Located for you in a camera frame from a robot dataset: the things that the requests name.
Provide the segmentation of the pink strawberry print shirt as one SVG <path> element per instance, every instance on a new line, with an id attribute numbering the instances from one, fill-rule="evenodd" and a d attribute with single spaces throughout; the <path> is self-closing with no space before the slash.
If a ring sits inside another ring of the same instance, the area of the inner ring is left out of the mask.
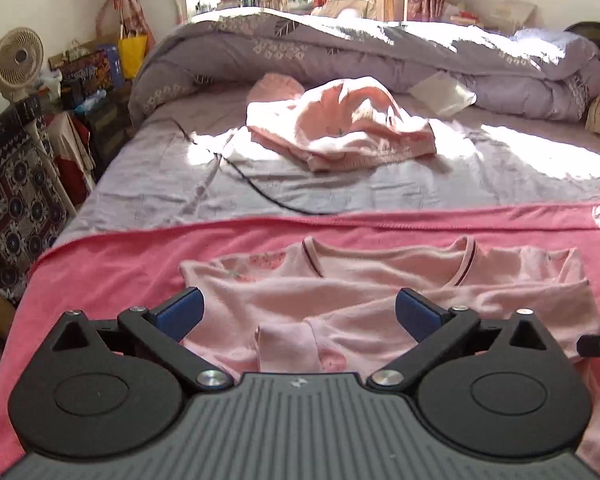
<path id="1" fill-rule="evenodd" d="M 233 376 L 247 372 L 362 376 L 414 346 L 396 319 L 400 289 L 484 318 L 532 309 L 570 360 L 600 311 L 573 249 L 481 248 L 469 237 L 446 247 L 385 252 L 330 247 L 312 237 L 264 254 L 185 260 L 204 317 L 186 347 Z"/>

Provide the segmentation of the pink fleece blanket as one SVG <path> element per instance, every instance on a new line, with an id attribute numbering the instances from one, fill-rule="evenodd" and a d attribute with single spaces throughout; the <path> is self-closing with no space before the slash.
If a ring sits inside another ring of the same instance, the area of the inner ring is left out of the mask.
<path id="1" fill-rule="evenodd" d="M 590 204 L 404 211 L 319 219 L 247 218 L 151 231 L 113 232 L 55 246 L 35 263 L 0 364 L 0 473 L 20 459 L 7 414 L 19 376 L 58 318 L 81 310 L 114 318 L 188 287 L 180 265 L 264 254 L 308 237 L 356 252 L 446 247 L 469 237 L 481 248 L 575 249 L 600 311 L 600 230 Z"/>

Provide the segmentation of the grey patterned bed sheet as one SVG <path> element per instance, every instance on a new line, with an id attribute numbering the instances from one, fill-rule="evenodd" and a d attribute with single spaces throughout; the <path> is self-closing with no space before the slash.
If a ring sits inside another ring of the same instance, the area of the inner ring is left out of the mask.
<path id="1" fill-rule="evenodd" d="M 244 87 L 158 108 L 108 166 L 61 240 L 252 216 L 470 209 L 600 197 L 600 136 L 469 107 L 431 119 L 437 153 L 314 174 L 246 129 Z"/>

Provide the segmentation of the purple patterned duvet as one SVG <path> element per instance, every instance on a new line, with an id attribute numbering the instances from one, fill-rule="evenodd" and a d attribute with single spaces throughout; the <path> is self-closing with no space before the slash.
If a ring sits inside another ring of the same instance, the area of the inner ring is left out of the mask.
<path id="1" fill-rule="evenodd" d="M 600 95 L 600 49 L 572 32 L 523 29 L 514 36 L 476 26 L 384 23 L 255 8 L 198 14 L 145 58 L 129 113 L 140 126 L 156 108 L 220 82 L 288 75 L 309 88 L 370 76 L 405 94 L 446 73 L 492 113 L 577 122 Z"/>

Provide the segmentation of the pink strawberry pajama pants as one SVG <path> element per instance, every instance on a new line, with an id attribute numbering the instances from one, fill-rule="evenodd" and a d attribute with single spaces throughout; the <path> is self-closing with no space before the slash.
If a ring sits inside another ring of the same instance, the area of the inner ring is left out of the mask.
<path id="1" fill-rule="evenodd" d="M 312 172 L 375 168 L 434 155 L 426 118 L 412 116 L 376 79 L 337 79 L 306 90 L 268 73 L 249 91 L 251 139 Z"/>

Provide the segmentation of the white desk fan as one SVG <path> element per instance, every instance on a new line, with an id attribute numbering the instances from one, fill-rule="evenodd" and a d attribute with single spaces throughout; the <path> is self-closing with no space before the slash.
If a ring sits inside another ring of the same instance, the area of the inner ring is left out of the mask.
<path id="1" fill-rule="evenodd" d="M 0 40 L 0 95 L 11 103 L 24 100 L 44 61 L 40 36 L 29 27 L 10 30 Z"/>

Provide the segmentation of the yellow shopping bag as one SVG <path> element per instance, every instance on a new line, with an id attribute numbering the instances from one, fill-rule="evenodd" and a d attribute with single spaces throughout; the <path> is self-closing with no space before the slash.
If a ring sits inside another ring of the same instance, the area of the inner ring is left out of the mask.
<path id="1" fill-rule="evenodd" d="M 133 32 L 131 35 L 122 36 L 118 40 L 118 52 L 125 79 L 134 79 L 143 65 L 148 44 L 146 35 Z"/>

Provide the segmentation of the plaid tied curtain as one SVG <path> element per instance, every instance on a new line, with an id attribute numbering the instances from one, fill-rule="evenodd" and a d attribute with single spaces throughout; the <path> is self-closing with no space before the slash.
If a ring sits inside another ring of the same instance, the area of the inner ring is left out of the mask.
<path id="1" fill-rule="evenodd" d="M 112 2 L 114 8 L 119 12 L 125 35 L 145 36 L 147 39 L 145 52 L 148 52 L 155 44 L 155 38 L 146 20 L 140 0 L 112 0 Z"/>

